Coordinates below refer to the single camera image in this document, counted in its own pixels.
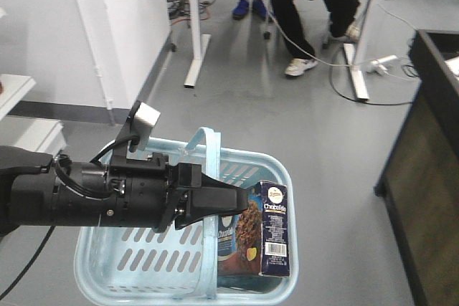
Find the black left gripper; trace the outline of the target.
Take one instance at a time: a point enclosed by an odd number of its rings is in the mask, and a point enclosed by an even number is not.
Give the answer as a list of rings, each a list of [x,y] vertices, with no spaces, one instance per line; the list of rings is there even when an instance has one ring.
[[[112,192],[104,201],[106,227],[146,227],[165,232],[208,216],[233,216],[249,207],[249,191],[201,174],[201,166],[169,163],[154,153],[147,160],[114,153],[108,165],[106,186]]]

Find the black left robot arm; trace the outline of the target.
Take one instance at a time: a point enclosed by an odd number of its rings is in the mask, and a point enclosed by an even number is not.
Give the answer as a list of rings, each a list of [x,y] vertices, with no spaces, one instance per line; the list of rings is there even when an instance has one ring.
[[[27,226],[146,227],[156,233],[248,209],[248,192],[192,163],[115,150],[107,165],[1,147],[1,233]]]

